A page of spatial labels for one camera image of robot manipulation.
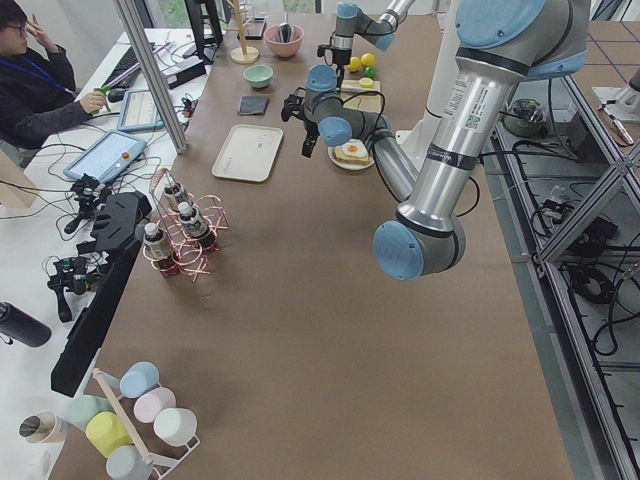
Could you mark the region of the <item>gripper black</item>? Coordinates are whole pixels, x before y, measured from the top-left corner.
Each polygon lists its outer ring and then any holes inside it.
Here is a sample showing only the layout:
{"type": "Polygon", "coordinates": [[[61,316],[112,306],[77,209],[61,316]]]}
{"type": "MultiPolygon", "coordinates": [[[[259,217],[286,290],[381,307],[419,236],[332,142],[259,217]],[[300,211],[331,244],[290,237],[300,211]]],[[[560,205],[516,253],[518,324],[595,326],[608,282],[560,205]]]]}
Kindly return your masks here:
{"type": "Polygon", "coordinates": [[[325,60],[327,65],[335,65],[336,90],[340,92],[344,80],[344,66],[348,65],[351,61],[351,50],[330,44],[319,44],[316,53],[318,57],[325,60]]]}
{"type": "Polygon", "coordinates": [[[310,120],[305,113],[305,97],[306,89],[297,87],[293,93],[290,93],[283,102],[280,117],[283,122],[288,122],[292,117],[301,120],[304,124],[306,133],[303,141],[301,154],[305,158],[311,158],[315,145],[316,135],[318,134],[317,124],[310,120]]]}

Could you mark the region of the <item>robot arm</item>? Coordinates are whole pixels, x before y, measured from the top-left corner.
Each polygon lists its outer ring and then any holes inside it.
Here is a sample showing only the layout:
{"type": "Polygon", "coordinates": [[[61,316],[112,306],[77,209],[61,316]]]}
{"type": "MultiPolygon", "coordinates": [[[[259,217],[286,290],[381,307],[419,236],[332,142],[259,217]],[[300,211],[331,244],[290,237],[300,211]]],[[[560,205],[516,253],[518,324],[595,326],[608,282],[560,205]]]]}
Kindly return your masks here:
{"type": "Polygon", "coordinates": [[[337,5],[335,29],[328,43],[317,47],[317,56],[331,53],[330,64],[336,70],[338,91],[345,77],[345,67],[351,61],[354,36],[361,36],[379,50],[387,50],[413,3],[414,0],[392,1],[377,20],[355,3],[340,2],[337,5]]]}
{"type": "Polygon", "coordinates": [[[398,201],[394,219],[373,240],[387,275],[412,280],[459,262],[466,239],[454,209],[499,113],[520,83],[582,68],[589,20],[586,1],[459,3],[452,22],[458,74],[421,165],[403,151],[384,115],[344,105],[330,66],[312,67],[304,90],[287,97],[281,117],[304,123],[304,156],[317,141],[338,147],[357,139],[371,151],[398,201]]]}

